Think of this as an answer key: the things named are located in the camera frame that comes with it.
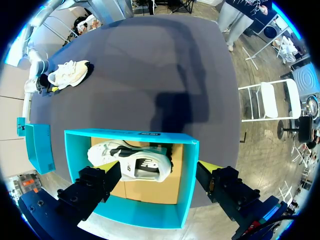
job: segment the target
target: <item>teal shoe box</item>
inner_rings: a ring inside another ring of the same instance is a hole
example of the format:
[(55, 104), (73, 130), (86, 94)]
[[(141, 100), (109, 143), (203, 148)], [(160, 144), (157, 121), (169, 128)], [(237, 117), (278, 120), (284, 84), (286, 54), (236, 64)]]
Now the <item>teal shoe box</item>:
[(56, 170), (51, 150), (50, 125), (25, 124), (25, 143), (28, 158), (40, 174)]
[(79, 178), (79, 171), (93, 166), (88, 160), (91, 137), (150, 143), (183, 144), (183, 161), (177, 204), (136, 201), (111, 195), (106, 203), (99, 203), (93, 211), (105, 218), (145, 228), (181, 229), (187, 219), (192, 201), (199, 141), (184, 133), (141, 132), (111, 129), (65, 130), (66, 159), (71, 180)]

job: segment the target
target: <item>white sneaker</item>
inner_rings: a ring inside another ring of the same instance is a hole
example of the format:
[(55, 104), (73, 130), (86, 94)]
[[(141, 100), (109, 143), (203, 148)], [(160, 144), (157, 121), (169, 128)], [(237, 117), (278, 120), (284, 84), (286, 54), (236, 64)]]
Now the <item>white sneaker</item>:
[(85, 78), (88, 67), (86, 63), (89, 61), (69, 61), (63, 65), (58, 65), (58, 69), (48, 75), (48, 81), (57, 86), (60, 90), (71, 85), (77, 86)]
[(134, 147), (123, 140), (98, 143), (88, 150), (88, 160), (95, 166), (120, 162), (121, 181), (163, 182), (171, 173), (171, 162), (154, 147)]
[(229, 52), (233, 52), (234, 51), (234, 47), (228, 45), (228, 50), (229, 50)]

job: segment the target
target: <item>shoe box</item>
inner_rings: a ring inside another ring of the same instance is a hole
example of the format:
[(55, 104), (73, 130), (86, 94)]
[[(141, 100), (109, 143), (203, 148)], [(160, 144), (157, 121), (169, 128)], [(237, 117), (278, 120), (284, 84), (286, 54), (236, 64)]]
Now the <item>shoe box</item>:
[[(105, 218), (145, 228), (180, 229), (189, 212), (196, 183), (199, 141), (184, 133), (141, 132), (112, 129), (65, 130), (65, 151), (72, 182), (79, 171), (92, 164), (88, 150), (111, 139), (136, 147), (150, 143), (172, 144), (171, 174), (163, 182), (119, 181), (106, 203), (94, 213)], [(108, 170), (114, 163), (99, 166)]]

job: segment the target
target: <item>small round table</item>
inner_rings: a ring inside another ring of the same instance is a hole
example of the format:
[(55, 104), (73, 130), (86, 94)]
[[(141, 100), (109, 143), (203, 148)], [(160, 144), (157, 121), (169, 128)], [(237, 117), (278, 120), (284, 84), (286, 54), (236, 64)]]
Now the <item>small round table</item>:
[[(56, 173), (70, 181), (64, 130), (81, 128), (186, 133), (199, 160), (236, 166), (240, 103), (233, 63), (218, 25), (192, 16), (156, 15), (88, 32), (50, 59), (50, 71), (88, 60), (76, 87), (34, 94), (30, 122), (49, 124)], [(191, 207), (211, 204), (196, 182)]]

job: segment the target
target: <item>box label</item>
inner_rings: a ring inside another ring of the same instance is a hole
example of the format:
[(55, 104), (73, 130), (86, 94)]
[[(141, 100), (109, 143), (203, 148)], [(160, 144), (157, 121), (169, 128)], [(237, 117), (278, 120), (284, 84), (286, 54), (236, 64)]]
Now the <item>box label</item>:
[(159, 136), (159, 135), (161, 135), (161, 133), (157, 133), (157, 132), (140, 132), (139, 135)]

